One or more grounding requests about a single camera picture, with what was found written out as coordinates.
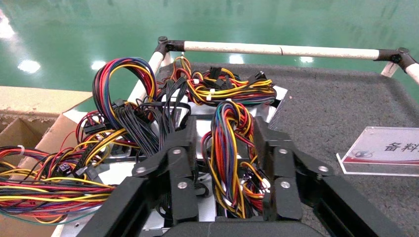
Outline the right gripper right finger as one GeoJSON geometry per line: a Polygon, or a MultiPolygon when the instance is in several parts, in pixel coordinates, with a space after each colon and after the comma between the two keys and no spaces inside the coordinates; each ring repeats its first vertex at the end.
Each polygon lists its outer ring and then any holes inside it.
{"type": "Polygon", "coordinates": [[[333,237],[402,237],[403,231],[324,162],[300,151],[290,136],[253,120],[258,164],[270,183],[263,214],[301,223],[305,204],[333,237]]]}

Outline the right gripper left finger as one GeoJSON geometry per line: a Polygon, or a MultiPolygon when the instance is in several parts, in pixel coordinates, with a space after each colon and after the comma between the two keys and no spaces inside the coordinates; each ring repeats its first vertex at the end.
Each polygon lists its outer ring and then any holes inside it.
{"type": "Polygon", "coordinates": [[[137,237],[152,208],[169,193],[172,223],[199,220],[194,190],[196,118],[168,135],[164,146],[141,162],[111,193],[78,233],[80,237],[137,237]]]}

